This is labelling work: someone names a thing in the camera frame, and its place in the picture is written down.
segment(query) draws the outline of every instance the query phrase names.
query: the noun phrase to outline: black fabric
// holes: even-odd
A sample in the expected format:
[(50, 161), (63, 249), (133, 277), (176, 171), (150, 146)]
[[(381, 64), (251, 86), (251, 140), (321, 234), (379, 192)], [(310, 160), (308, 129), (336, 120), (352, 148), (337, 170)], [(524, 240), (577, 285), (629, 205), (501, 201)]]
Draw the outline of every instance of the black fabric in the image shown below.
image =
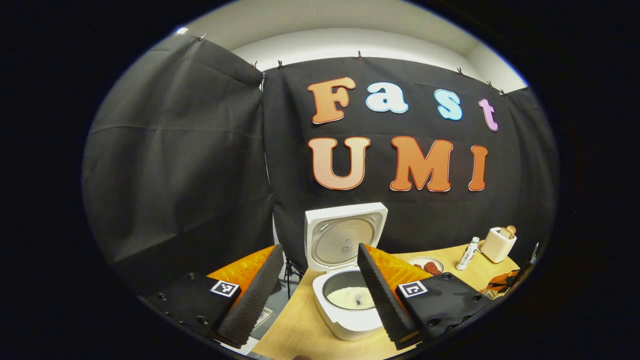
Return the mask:
[[(316, 125), (314, 83), (350, 77), (356, 87), (348, 90), (349, 104), (340, 107), (344, 118)], [(390, 82), (399, 86), (409, 105), (402, 114), (380, 113), (365, 104), (372, 83)], [(455, 92), (461, 100), (463, 117), (459, 121), (444, 119), (438, 112), (434, 92)], [(441, 249), (468, 243), (473, 236), (484, 238), (491, 227), (518, 228), (523, 236), (516, 242), (514, 254), (532, 249), (540, 232), (552, 219), (551, 207), (530, 213), (522, 202), (535, 199), (540, 176), (552, 181), (553, 170), (545, 166), (530, 167), (531, 155), (548, 134), (525, 135), (530, 117), (523, 117), (518, 102), (486, 83), (460, 76), (457, 72), (403, 60), (385, 58), (334, 58), (286, 65), (282, 70), (266, 71), (264, 82), (264, 136), (271, 185), (275, 192), (274, 219), (278, 239), (285, 253), (301, 270), (307, 269), (304, 255), (304, 212), (364, 202), (382, 202), (388, 209), (387, 223), (378, 247), (387, 252), (415, 252)], [(494, 108), (497, 132), (491, 131), (478, 102), (487, 99)], [(330, 190), (321, 186), (312, 172), (309, 140), (330, 137), (338, 141), (333, 150), (333, 171), (346, 176), (350, 169), (349, 149), (344, 140), (352, 136), (371, 139), (366, 148), (365, 176), (352, 190)], [(389, 184), (396, 178), (397, 151), (391, 139), (412, 136), (426, 155), (437, 139), (450, 141), (454, 149), (449, 163), (448, 192), (416, 189), (395, 192)], [(525, 142), (521, 154), (521, 140)], [(484, 180), (486, 188), (471, 192), (473, 155), (471, 146), (488, 149)]]
[(84, 206), (108, 263), (148, 296), (273, 244), (262, 73), (174, 35), (105, 98), (88, 135)]
[(560, 162), (557, 145), (545, 112), (528, 88), (506, 94), (520, 142), (520, 192), (514, 217), (518, 240), (509, 257), (521, 267), (531, 258), (537, 242), (548, 241), (555, 224)]

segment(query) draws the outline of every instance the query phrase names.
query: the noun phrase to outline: rice cooker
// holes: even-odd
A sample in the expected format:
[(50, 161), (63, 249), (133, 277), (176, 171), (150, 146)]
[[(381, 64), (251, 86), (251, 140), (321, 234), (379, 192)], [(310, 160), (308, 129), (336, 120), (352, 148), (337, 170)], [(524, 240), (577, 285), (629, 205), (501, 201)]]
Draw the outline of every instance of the rice cooker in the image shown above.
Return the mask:
[(357, 257), (359, 243), (378, 245), (387, 208), (375, 202), (310, 210), (305, 215), (308, 267), (325, 273), (316, 277), (312, 285), (325, 322), (338, 338), (347, 341), (378, 330), (382, 321), (358, 268)]

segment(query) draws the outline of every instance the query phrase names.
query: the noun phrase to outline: white wall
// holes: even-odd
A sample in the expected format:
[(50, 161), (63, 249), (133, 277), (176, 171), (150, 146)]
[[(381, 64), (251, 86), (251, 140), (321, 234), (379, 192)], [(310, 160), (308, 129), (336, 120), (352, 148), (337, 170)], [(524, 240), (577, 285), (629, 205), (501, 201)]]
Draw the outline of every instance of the white wall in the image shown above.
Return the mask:
[(493, 87), (511, 92), (526, 87), (525, 81), (505, 62), (502, 57), (484, 44), (478, 44), (467, 56), (478, 72), (482, 81), (491, 81)]
[(258, 61), (264, 71), (308, 60), (358, 56), (416, 61), (481, 78), (469, 60), (452, 50), (416, 38), (386, 31), (332, 28), (299, 31), (260, 40), (233, 50), (248, 63)]

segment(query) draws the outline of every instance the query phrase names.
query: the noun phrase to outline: table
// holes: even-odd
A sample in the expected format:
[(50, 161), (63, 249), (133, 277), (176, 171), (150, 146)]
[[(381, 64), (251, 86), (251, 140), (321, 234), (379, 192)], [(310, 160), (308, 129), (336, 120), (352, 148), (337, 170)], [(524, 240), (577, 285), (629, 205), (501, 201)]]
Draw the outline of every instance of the table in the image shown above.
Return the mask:
[[(456, 270), (467, 245), (447, 249), (394, 254), (408, 261), (417, 256), (431, 256), (442, 261), (445, 272), (450, 272), (476, 290), (483, 289), (495, 276), (519, 269), (511, 259), (498, 264), (492, 263), (481, 253), (474, 256), (464, 271)], [(384, 328), (374, 334), (355, 341), (344, 341), (334, 335), (316, 308), (313, 280), (322, 275), (308, 269), (296, 291), (271, 328), (252, 349), (258, 355), (274, 360), (292, 360), (297, 355), (309, 356), (313, 360), (377, 360), (386, 359), (415, 348), (396, 350)]]

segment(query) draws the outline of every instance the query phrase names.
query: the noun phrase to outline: plate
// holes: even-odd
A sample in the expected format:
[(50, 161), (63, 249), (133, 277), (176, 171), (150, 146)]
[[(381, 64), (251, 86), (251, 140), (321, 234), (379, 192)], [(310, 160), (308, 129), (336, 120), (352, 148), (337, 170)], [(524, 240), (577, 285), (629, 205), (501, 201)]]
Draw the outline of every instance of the plate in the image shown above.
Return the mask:
[(429, 262), (433, 262), (438, 270), (444, 272), (444, 264), (442, 263), (442, 261), (436, 258), (430, 258), (429, 256), (418, 256), (417, 258), (413, 258), (407, 261), (407, 263), (411, 265), (420, 265), (421, 268), (424, 268), (424, 265)]

